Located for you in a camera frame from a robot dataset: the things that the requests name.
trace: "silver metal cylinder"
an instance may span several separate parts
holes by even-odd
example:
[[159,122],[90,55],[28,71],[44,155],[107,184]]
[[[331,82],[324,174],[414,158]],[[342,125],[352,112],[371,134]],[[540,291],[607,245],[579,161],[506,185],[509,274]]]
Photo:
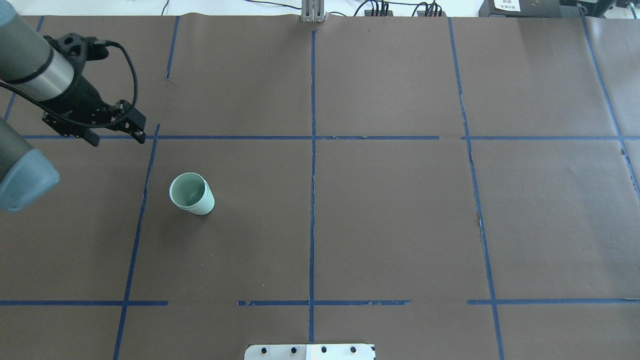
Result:
[[53,48],[51,51],[53,59],[40,75],[23,83],[12,83],[12,86],[37,101],[53,99],[62,94],[74,79],[74,68]]

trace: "blue painter's tape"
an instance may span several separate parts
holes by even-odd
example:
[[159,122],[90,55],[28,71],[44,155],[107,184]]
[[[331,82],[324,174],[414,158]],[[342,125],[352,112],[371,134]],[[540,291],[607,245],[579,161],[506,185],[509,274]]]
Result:
[[169,302],[166,300],[130,300],[127,306],[169,306]]
[[[168,306],[168,301],[130,301],[129,306]],[[0,306],[122,306],[119,300],[0,300]]]
[[160,140],[311,140],[311,136],[287,135],[161,135]]
[[617,140],[616,136],[471,136],[471,140]]
[[239,301],[238,306],[308,306],[308,300],[251,300]]
[[[82,140],[74,136],[60,136],[60,135],[23,135],[22,138],[27,140]],[[153,136],[147,135],[147,139],[152,139]],[[100,135],[100,140],[128,140],[131,139],[129,135]]]
[[458,84],[458,97],[460,98],[460,111],[462,112],[462,119],[465,127],[465,137],[467,139],[467,156],[469,159],[469,167],[471,169],[471,179],[474,185],[474,195],[476,197],[476,211],[480,223],[480,235],[482,239],[482,246],[484,252],[484,267],[486,270],[486,278],[489,284],[489,295],[492,301],[493,312],[493,328],[495,330],[495,339],[498,346],[498,356],[500,360],[504,360],[504,349],[502,347],[502,333],[500,331],[500,319],[498,317],[498,306],[495,303],[495,290],[493,288],[493,275],[491,271],[491,261],[489,260],[489,246],[486,241],[486,231],[484,230],[484,217],[482,212],[482,205],[480,203],[480,192],[478,190],[478,183],[476,177],[476,166],[474,165],[474,159],[471,149],[471,134],[469,133],[469,126],[467,122],[467,111],[465,110],[465,104],[462,97],[462,81],[460,79],[460,67],[458,66],[458,54],[456,53],[456,39],[453,33],[453,23],[451,18],[447,18],[449,21],[449,36],[451,38],[451,52],[453,54],[453,64],[456,70],[456,82]]
[[[640,299],[498,299],[498,305],[634,304]],[[467,300],[467,305],[491,305],[491,300]]]
[[316,265],[316,31],[311,32],[311,210],[309,234],[309,343],[314,343]]
[[607,88],[604,85],[604,80],[602,79],[600,66],[598,65],[596,54],[593,51],[593,46],[591,45],[591,35],[589,35],[589,29],[587,28],[587,20],[584,16],[582,17],[582,28],[584,29],[584,36],[586,37],[586,40],[587,40],[587,48],[589,49],[589,54],[591,55],[591,61],[593,62],[593,67],[596,70],[596,75],[598,76],[598,81],[600,82],[602,95],[604,96],[605,102],[607,103],[607,109],[609,110],[609,115],[611,116],[611,120],[613,121],[613,127],[616,130],[616,135],[618,135],[618,140],[620,141],[620,147],[622,148],[623,156],[625,157],[625,162],[627,163],[627,170],[629,171],[629,175],[631,176],[631,182],[634,186],[634,190],[636,191],[636,197],[638,198],[638,200],[640,200],[640,188],[638,187],[636,173],[634,172],[634,167],[631,165],[631,159],[629,159],[629,152],[627,151],[627,146],[625,145],[625,141],[622,137],[620,126],[618,125],[618,118],[616,117],[616,113],[613,111],[613,106],[611,105],[611,98],[609,97]]
[[138,245],[140,244],[140,234],[142,232],[142,220],[145,215],[145,208],[147,206],[147,194],[149,191],[149,178],[151,177],[151,170],[154,166],[154,160],[156,157],[156,147],[158,141],[158,132],[160,132],[160,124],[156,126],[156,133],[154,134],[154,143],[151,146],[151,155],[149,156],[149,166],[147,168],[147,178],[145,179],[145,188],[142,192],[142,203],[140,204],[140,215],[138,216],[138,226],[136,227],[136,237],[133,241],[133,249],[131,251],[131,262],[129,263],[129,274],[127,275],[127,286],[124,290],[124,299],[122,301],[122,310],[120,312],[120,324],[118,325],[118,334],[116,335],[116,345],[113,350],[113,360],[117,360],[120,355],[120,344],[122,342],[122,332],[124,330],[124,323],[127,318],[127,306],[129,303],[129,294],[131,293],[131,283],[133,282],[133,270],[136,266],[136,256],[138,255]]
[[[314,306],[404,306],[411,300],[314,300]],[[238,301],[238,306],[308,306],[307,300]]]
[[404,306],[411,300],[316,300],[317,306]]
[[439,136],[317,136],[317,140],[439,140]]
[[36,31],[40,32],[40,30],[42,29],[42,24],[44,23],[44,15],[40,17],[40,20],[38,21],[38,26],[36,27]]
[[0,306],[122,306],[122,301],[99,301],[99,300],[0,300]]
[[4,121],[9,121],[9,115],[11,115],[11,108],[13,107],[14,101],[15,101],[15,93],[11,94],[11,99],[9,99],[9,104],[6,106],[6,111],[4,112]]
[[175,24],[173,25],[173,38],[171,39],[171,49],[169,50],[169,60],[166,62],[166,79],[170,80],[171,65],[173,63],[173,51],[175,50],[175,40],[178,37],[178,27],[180,26],[180,17],[175,17]]

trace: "light blue robot joint cap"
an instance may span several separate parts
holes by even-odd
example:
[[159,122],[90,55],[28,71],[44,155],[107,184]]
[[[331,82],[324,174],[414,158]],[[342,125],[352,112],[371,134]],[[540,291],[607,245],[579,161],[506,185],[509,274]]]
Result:
[[46,194],[60,174],[37,149],[18,160],[0,182],[0,209],[16,213]]

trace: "metal bracket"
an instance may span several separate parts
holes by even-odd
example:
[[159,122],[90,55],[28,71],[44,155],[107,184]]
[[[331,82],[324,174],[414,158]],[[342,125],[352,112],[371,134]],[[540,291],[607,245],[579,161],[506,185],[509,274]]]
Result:
[[324,22],[324,0],[302,0],[302,22]]
[[375,360],[376,347],[368,344],[252,345],[244,360]]

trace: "black cable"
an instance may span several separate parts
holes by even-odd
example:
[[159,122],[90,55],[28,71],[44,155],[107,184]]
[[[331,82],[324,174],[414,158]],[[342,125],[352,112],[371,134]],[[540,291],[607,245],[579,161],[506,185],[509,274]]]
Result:
[[429,4],[429,10],[426,13],[424,13],[424,16],[434,17],[437,8],[438,8],[438,4],[436,4],[436,0],[433,0],[433,2]]
[[162,12],[160,13],[160,16],[164,15],[164,9],[166,9],[167,5],[169,5],[169,0],[166,0],[166,3],[164,4],[164,7],[162,8]]
[[429,4],[427,4],[427,3],[425,3],[425,2],[419,3],[418,5],[416,5],[416,6],[415,6],[415,9],[413,9],[413,13],[411,14],[411,17],[414,17],[414,16],[415,16],[415,13],[417,13],[417,12],[418,12],[418,8],[419,8],[420,6],[422,6],[422,5],[424,5],[424,11],[425,11],[425,12],[427,11],[427,9],[429,8]]
[[280,4],[280,3],[272,3],[271,1],[258,1],[258,0],[245,0],[248,1],[249,3],[257,3],[257,4],[271,4],[271,5],[277,5],[277,6],[284,6],[286,8],[292,8],[292,9],[296,9],[296,10],[302,10],[302,8],[297,8],[293,5],[287,5],[287,4]]
[[409,3],[396,3],[396,2],[394,2],[394,1],[387,1],[387,0],[385,0],[385,3],[386,3],[386,4],[393,4],[393,5],[408,5],[408,6],[416,6],[416,5],[418,5],[418,3],[413,3],[413,4],[409,4]]
[[31,104],[34,104],[35,106],[38,106],[40,109],[44,110],[46,113],[48,113],[49,115],[53,116],[54,118],[63,121],[63,122],[67,122],[69,124],[73,124],[73,125],[78,125],[78,126],[82,126],[82,127],[87,127],[89,129],[98,129],[98,128],[102,128],[102,127],[109,127],[109,126],[114,126],[117,125],[121,122],[123,122],[127,115],[129,114],[129,112],[136,106],[136,103],[138,102],[138,76],[136,75],[136,69],[133,67],[133,62],[131,61],[131,57],[129,57],[129,53],[127,53],[127,51],[124,49],[124,47],[122,45],[120,45],[117,42],[114,41],[105,41],[104,42],[105,46],[113,46],[113,47],[117,47],[118,49],[120,49],[122,51],[122,54],[124,55],[124,58],[127,60],[127,63],[129,64],[129,68],[131,69],[131,76],[133,77],[133,101],[131,102],[131,107],[129,107],[129,109],[126,109],[124,113],[122,113],[122,115],[118,116],[117,118],[115,118],[114,121],[112,122],[108,122],[106,124],[86,124],[84,122],[80,122],[80,121],[75,121],[75,120],[71,120],[70,118],[56,113],[55,111],[49,109],[48,107],[44,106],[43,104],[41,104],[40,102],[36,101],[34,98],[32,98],[31,96],[25,94],[24,92],[21,92],[20,90],[14,88],[11,85],[7,85],[3,82],[0,81],[0,88],[5,88],[11,92],[16,93],[16,95],[21,96],[22,98],[24,98],[25,100],[29,101]]
[[[374,3],[376,4],[376,12],[378,12],[377,8],[378,8],[378,2],[375,0],[366,0],[364,1],[362,4],[360,4],[360,6],[358,6],[358,8],[356,9],[356,12],[353,13],[353,16],[358,15],[358,12],[360,11],[360,9],[362,9],[362,7],[364,6],[364,4],[366,3]],[[373,16],[373,4],[371,4],[371,15]]]

